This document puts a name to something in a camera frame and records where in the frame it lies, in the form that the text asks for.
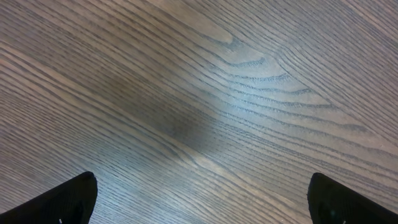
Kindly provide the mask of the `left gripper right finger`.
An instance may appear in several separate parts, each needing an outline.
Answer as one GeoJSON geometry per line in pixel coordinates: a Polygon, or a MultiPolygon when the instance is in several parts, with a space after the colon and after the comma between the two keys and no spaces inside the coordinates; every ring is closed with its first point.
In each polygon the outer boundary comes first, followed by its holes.
{"type": "Polygon", "coordinates": [[[316,172],[307,192],[313,224],[397,224],[397,214],[316,172]]]}

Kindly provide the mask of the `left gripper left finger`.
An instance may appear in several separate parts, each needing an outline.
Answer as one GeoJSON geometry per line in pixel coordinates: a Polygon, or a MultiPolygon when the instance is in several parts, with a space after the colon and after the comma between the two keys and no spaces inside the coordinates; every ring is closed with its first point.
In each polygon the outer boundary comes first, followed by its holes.
{"type": "Polygon", "coordinates": [[[92,172],[84,172],[1,214],[1,224],[88,224],[98,194],[92,172]]]}

